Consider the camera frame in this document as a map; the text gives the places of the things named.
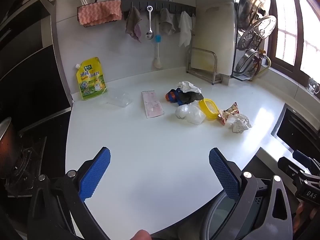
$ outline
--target metal screw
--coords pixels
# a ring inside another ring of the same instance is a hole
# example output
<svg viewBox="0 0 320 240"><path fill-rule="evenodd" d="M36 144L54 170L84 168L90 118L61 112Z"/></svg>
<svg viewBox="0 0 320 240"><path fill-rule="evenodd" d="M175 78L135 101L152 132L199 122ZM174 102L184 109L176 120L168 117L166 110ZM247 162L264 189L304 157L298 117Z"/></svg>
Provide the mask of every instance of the metal screw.
<svg viewBox="0 0 320 240"><path fill-rule="evenodd" d="M67 175L68 175L68 177L72 178L76 175L76 171L74 171L74 170L68 171Z"/></svg>
<svg viewBox="0 0 320 240"><path fill-rule="evenodd" d="M243 173L243 176L245 176L246 178L251 178L252 177L252 174L250 173L250 172L248 172L248 171L245 171L244 173Z"/></svg>
<svg viewBox="0 0 320 240"><path fill-rule="evenodd" d="M44 174L41 174L39 177L38 177L39 181L43 181L45 179L45 175Z"/></svg>
<svg viewBox="0 0 320 240"><path fill-rule="evenodd" d="M273 176L273 179L277 182L281 181L281 178L278 175Z"/></svg>

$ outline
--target cartoon chicken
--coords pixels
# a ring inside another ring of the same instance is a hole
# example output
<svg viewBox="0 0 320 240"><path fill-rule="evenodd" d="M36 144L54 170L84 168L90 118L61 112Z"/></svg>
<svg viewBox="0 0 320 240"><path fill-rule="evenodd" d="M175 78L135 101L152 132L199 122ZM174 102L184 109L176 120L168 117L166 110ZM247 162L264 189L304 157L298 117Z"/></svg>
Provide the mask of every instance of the cartoon chicken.
<svg viewBox="0 0 320 240"><path fill-rule="evenodd" d="M103 88L103 84L101 83L101 81L100 81L99 78L97 77L97 78L96 78L96 82L95 82L95 84L94 84L94 89L95 89L96 91L99 91L99 90L101 90L101 88Z"/></svg>

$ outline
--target white cutting board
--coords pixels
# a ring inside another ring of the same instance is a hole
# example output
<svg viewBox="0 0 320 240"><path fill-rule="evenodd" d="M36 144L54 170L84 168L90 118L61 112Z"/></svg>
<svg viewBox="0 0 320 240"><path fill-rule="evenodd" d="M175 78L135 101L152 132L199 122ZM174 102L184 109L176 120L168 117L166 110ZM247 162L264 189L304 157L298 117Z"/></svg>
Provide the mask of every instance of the white cutting board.
<svg viewBox="0 0 320 240"><path fill-rule="evenodd" d="M197 8L192 47L217 55L217 73L231 75L235 51L236 11L232 2ZM213 71L213 55L192 50L191 67Z"/></svg>

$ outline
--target crumpled white tissue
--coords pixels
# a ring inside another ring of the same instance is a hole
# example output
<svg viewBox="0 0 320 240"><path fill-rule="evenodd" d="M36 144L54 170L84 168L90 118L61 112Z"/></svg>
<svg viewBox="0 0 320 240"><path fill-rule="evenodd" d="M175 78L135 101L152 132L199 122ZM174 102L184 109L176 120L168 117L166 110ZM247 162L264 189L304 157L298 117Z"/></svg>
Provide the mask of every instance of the crumpled white tissue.
<svg viewBox="0 0 320 240"><path fill-rule="evenodd" d="M195 93L201 93L201 90L197 88L194 84L191 84L188 81L182 81L179 82L177 85L178 88L181 89L182 92L195 92Z"/></svg>
<svg viewBox="0 0 320 240"><path fill-rule="evenodd" d="M188 105L178 106L176 109L178 118L186 118L189 123L201 124L205 119L205 114L199 108L199 101L194 101Z"/></svg>
<svg viewBox="0 0 320 240"><path fill-rule="evenodd" d="M248 117L244 114L235 114L236 120L231 124L232 131L236 133L243 133L245 130L251 128Z"/></svg>
<svg viewBox="0 0 320 240"><path fill-rule="evenodd" d="M191 41L192 19L184 11L181 13L179 28L180 28L179 47L181 47L182 44L184 44L184 46L186 47L190 44L190 41Z"/></svg>

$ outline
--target cooking pot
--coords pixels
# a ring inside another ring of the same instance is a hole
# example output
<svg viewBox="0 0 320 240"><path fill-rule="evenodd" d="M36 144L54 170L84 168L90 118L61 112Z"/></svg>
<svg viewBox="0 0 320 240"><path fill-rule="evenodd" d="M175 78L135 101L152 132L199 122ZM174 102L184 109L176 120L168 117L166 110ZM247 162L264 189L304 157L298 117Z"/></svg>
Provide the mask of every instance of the cooking pot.
<svg viewBox="0 0 320 240"><path fill-rule="evenodd" d="M0 178L11 173L21 149L21 139L14 130L11 117L8 117L0 123Z"/></svg>

